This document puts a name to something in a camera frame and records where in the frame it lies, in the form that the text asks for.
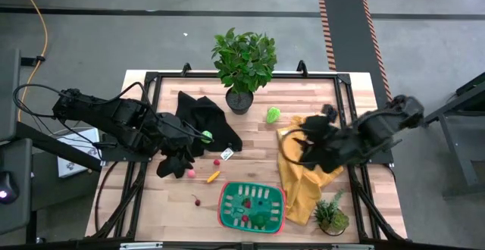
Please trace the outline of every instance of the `yellow cable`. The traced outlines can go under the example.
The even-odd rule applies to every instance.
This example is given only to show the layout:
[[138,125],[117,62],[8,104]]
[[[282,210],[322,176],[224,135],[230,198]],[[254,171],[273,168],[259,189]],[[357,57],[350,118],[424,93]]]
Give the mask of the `yellow cable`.
[[[32,3],[33,7],[36,9],[37,14],[39,15],[39,18],[40,18],[40,22],[42,23],[42,26],[44,27],[44,49],[42,50],[42,53],[40,54],[41,56],[44,57],[45,56],[45,50],[47,49],[47,43],[49,41],[49,35],[47,34],[47,27],[45,26],[44,18],[42,17],[42,14],[40,14],[40,11],[37,8],[37,5],[34,2],[34,0],[30,0],[30,2]],[[27,80],[27,84],[30,83],[30,81],[33,78],[33,75],[36,74],[37,70],[40,67],[40,64],[41,64],[41,61],[37,61],[36,67],[33,69],[32,73],[29,76],[29,79]],[[23,102],[23,100],[25,99],[25,95],[27,94],[27,90],[28,90],[28,87],[26,87],[25,90],[23,91],[22,99],[20,100],[21,102]],[[18,111],[18,120],[22,121],[22,110]]]

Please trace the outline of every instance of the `concrete floor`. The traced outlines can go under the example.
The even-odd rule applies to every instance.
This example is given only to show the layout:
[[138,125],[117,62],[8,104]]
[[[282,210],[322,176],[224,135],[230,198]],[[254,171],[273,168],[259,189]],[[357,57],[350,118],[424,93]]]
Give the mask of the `concrete floor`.
[[[127,8],[192,11],[318,11],[317,0],[36,0],[43,7]],[[484,0],[368,0],[377,13],[485,14]],[[29,5],[0,0],[0,5]],[[212,69],[212,36],[230,27],[266,32],[277,41],[278,70],[294,70],[303,59],[309,70],[328,70],[318,18],[45,16],[48,60],[34,82],[57,89],[77,87],[99,97],[120,91],[127,69],[174,69],[189,62]],[[483,72],[483,21],[376,20],[374,25],[391,91],[437,109],[463,83]],[[36,15],[2,14],[0,50],[21,48],[37,55],[42,28]],[[31,69],[23,68],[22,79]],[[26,103],[49,112],[56,96],[36,90]],[[25,116],[25,121],[35,126]],[[61,126],[47,120],[53,130]],[[485,248],[485,198],[443,201],[441,192],[463,183],[441,129],[401,133],[393,149],[402,213],[416,242]],[[81,238],[93,196],[42,211],[39,235],[49,240]],[[0,237],[0,245],[22,243],[23,231]]]

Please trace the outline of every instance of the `wooden table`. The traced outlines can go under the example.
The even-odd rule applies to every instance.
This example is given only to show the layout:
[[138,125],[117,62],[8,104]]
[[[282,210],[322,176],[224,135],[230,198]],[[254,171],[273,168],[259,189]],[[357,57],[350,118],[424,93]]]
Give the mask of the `wooden table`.
[[[123,89],[131,83],[143,82],[146,70],[128,70],[124,79]],[[376,109],[376,101],[369,73],[350,73],[355,106],[358,115]],[[255,93],[255,100],[247,114],[235,115],[227,106],[224,95],[226,89],[219,79],[163,79],[158,111],[175,114],[177,109],[177,93],[179,91],[193,98],[208,96],[226,113],[227,122],[238,133],[243,141],[242,152],[236,153],[228,161],[223,161],[219,167],[213,165],[213,160],[220,159],[220,153],[206,152],[197,158],[194,169],[195,179],[183,177],[175,179],[173,175],[160,178],[156,174],[158,163],[164,159],[156,155],[149,168],[145,180],[142,204],[140,208],[137,241],[211,241],[211,242],[357,242],[358,234],[355,226],[355,214],[350,193],[349,176],[347,172],[340,174],[330,185],[323,188],[322,198],[330,199],[339,190],[345,193],[340,207],[350,218],[350,227],[341,236],[327,236],[314,222],[312,217],[304,227],[287,220],[283,231],[278,235],[249,233],[222,227],[217,221],[217,203],[221,187],[227,181],[245,181],[264,183],[270,186],[280,186],[280,176],[277,169],[277,136],[276,129],[286,127],[293,115],[313,115],[321,110],[325,103],[336,105],[334,87],[331,80],[276,80],[273,79],[263,89]],[[344,89],[344,107],[349,113],[348,102]],[[128,92],[124,98],[141,97],[137,88]],[[271,106],[278,107],[282,114],[274,124],[266,124],[266,112]],[[105,175],[104,168],[100,177]],[[120,201],[127,164],[120,163],[107,179],[99,204],[100,223],[104,223]],[[207,178],[216,170],[221,175],[210,184]],[[368,166],[374,201],[382,215],[395,231],[406,237],[402,219],[399,198],[393,176],[382,165]],[[196,195],[202,204],[194,205]],[[95,232],[94,209],[92,209],[86,235]],[[128,208],[125,217],[126,232],[130,222]],[[371,226],[367,209],[362,209],[365,229],[371,235]]]

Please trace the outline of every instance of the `green plastic basket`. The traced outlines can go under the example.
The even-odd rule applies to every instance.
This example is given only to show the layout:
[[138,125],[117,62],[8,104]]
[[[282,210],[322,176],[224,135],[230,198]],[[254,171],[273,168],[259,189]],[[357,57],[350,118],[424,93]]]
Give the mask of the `green plastic basket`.
[[273,186],[228,182],[219,198],[219,222],[230,228],[257,233],[283,229],[285,195]]

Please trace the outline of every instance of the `orange striped tape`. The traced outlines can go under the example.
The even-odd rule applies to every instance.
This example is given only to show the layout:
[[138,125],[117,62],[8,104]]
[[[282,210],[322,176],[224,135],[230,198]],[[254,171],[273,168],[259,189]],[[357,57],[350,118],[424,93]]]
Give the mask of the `orange striped tape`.
[[364,4],[365,15],[367,16],[367,22],[369,23],[369,29],[371,30],[372,42],[374,43],[374,50],[376,52],[377,63],[379,64],[380,75],[382,76],[382,81],[384,82],[384,89],[386,90],[387,100],[392,101],[391,90],[389,87],[389,82],[387,81],[386,70],[384,69],[384,63],[382,62],[382,57],[380,55],[379,45],[377,44],[376,32],[374,30],[374,24],[371,19],[371,12],[369,11],[369,5],[367,0],[362,0]]
[[336,71],[335,57],[333,56],[332,37],[330,36],[330,26],[328,24],[327,7],[325,7],[325,0],[318,0],[320,8],[321,24],[324,28],[325,49],[327,50],[328,68]]

